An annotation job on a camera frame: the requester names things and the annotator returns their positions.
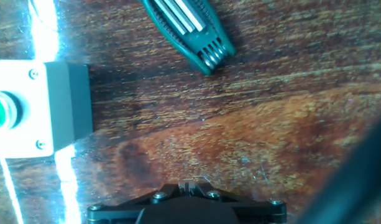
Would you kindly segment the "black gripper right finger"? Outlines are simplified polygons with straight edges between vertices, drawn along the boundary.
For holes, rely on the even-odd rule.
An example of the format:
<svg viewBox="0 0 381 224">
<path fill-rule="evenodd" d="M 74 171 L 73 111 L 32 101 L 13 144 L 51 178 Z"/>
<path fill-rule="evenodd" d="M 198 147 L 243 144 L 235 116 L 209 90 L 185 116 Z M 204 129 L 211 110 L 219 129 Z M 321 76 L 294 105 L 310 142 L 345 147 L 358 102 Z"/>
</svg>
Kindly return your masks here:
<svg viewBox="0 0 381 224">
<path fill-rule="evenodd" d="M 286 223 L 287 204 L 281 200 L 256 201 L 253 198 L 217 189 L 208 182 L 189 182 L 188 195 L 225 205 L 239 223 Z"/>
</svg>

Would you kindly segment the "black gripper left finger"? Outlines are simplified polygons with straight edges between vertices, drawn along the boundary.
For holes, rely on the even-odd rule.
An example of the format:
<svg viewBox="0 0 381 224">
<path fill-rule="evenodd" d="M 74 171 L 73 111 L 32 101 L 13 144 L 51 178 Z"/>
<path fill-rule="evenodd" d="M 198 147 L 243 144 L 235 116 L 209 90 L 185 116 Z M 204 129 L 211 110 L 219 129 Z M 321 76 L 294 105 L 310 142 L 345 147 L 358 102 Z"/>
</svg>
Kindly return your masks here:
<svg viewBox="0 0 381 224">
<path fill-rule="evenodd" d="M 165 184 L 161 189 L 134 198 L 119 205 L 109 206 L 97 203 L 87 208 L 86 223 L 117 223 L 118 221 L 134 222 L 143 209 L 164 201 L 188 194 L 189 183 Z"/>
</svg>

